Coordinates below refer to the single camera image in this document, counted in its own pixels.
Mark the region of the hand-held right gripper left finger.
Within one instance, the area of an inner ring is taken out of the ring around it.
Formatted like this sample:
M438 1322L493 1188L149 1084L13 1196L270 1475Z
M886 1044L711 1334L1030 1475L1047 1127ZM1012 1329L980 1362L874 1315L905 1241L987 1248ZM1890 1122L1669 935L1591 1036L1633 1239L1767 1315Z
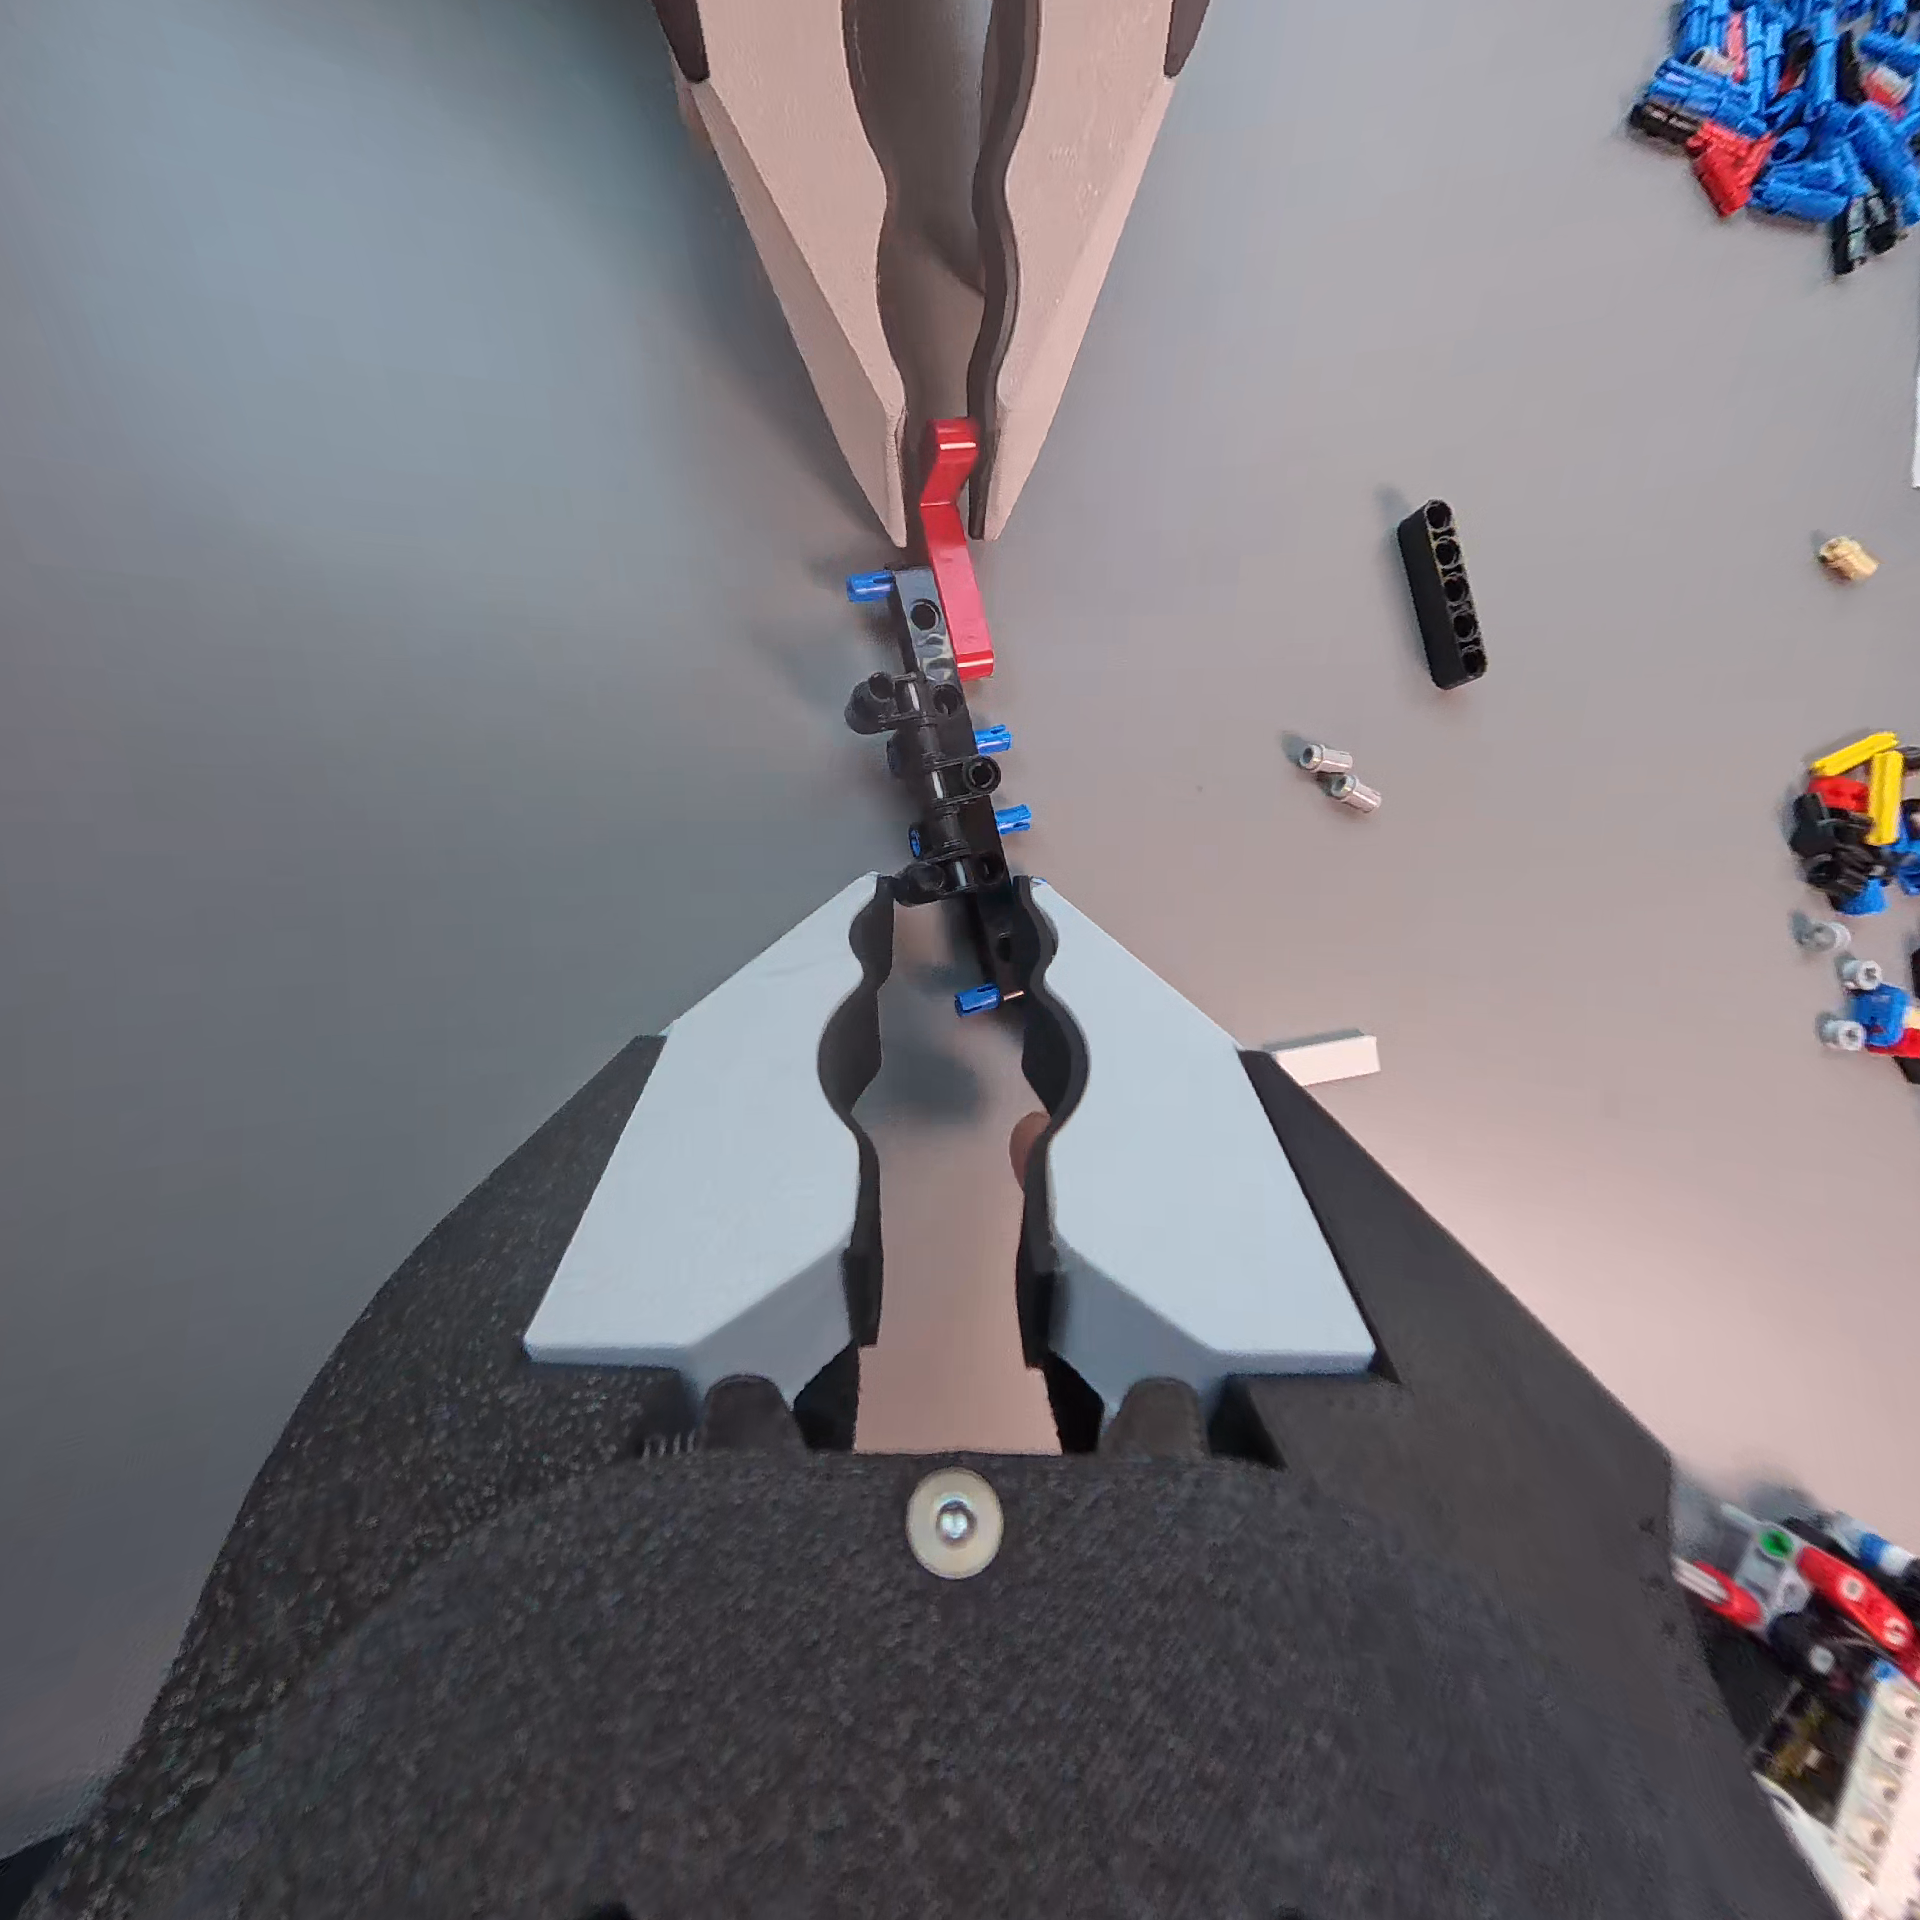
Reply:
M863 873L675 1019L523 1336L527 1361L797 1402L881 1331L889 880Z

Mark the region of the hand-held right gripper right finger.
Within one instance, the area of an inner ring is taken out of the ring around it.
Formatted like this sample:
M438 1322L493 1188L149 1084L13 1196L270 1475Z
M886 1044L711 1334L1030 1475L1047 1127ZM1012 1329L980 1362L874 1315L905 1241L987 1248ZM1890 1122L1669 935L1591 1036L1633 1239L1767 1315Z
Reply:
M1377 1334L1235 1039L1042 880L1022 880L1022 1075L1047 1138L1014 1302L1060 1423L1143 1383L1367 1377Z

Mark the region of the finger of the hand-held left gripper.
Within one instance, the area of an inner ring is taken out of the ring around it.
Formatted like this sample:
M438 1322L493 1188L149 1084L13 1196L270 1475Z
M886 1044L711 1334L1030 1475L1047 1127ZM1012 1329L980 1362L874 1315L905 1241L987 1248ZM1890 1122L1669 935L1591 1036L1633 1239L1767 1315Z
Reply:
M1058 415L1206 2L994 2L974 216L974 540L996 540Z
M660 2L655 16L831 438L905 546L905 384L881 315L889 190L857 107L847 6Z

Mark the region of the black beam assembly blue pins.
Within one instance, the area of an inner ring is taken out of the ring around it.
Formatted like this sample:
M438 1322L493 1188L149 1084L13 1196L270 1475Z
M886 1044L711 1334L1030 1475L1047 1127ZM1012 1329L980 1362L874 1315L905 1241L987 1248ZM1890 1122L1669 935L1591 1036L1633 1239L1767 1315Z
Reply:
M951 907L975 952L975 982L953 1000L961 1017L1004 1012L1025 998L1022 902L1004 844L1033 825L1029 807L998 802L1010 730L980 728L969 707L996 666L963 514L979 456L969 418L931 423L916 560L845 580L852 606L889 618L895 648L893 666L852 688L845 721L884 742L886 771L913 802L898 904Z

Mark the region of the black five-hole beam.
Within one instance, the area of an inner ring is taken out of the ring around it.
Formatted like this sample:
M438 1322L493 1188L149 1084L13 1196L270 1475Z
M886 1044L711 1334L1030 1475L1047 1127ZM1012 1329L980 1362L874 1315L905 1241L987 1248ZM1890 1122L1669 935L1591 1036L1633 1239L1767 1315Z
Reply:
M1454 691L1478 681L1484 634L1451 506L1429 498L1401 519L1397 543L1430 684Z

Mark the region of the pile of blue pins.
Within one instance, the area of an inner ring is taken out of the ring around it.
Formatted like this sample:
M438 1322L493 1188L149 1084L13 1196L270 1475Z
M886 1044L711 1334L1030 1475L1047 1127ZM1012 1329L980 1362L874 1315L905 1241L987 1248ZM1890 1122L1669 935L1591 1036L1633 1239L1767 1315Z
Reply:
M1917 227L1915 2L1673 2L1630 105L1721 220L1820 232L1851 278Z

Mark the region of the pile of mixed small bricks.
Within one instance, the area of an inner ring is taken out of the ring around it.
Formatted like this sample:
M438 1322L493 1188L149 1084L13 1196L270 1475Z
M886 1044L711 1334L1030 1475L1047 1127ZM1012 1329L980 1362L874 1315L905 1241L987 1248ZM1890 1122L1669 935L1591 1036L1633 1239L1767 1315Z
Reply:
M1855 927L1917 904L1917 748L1873 730L1814 754L1782 817L1799 882L1820 913L1793 920L1801 954L1830 964L1838 1007L1814 1019L1823 1050L1890 1064L1917 1087L1917 950L1886 968Z

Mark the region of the toy race car model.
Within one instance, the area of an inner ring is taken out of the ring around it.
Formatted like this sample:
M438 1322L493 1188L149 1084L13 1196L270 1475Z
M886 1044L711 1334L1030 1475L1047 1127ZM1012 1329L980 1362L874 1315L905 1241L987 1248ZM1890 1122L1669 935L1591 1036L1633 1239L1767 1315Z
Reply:
M1721 1502L1671 1572L1743 1767L1838 1915L1917 1915L1917 1558Z

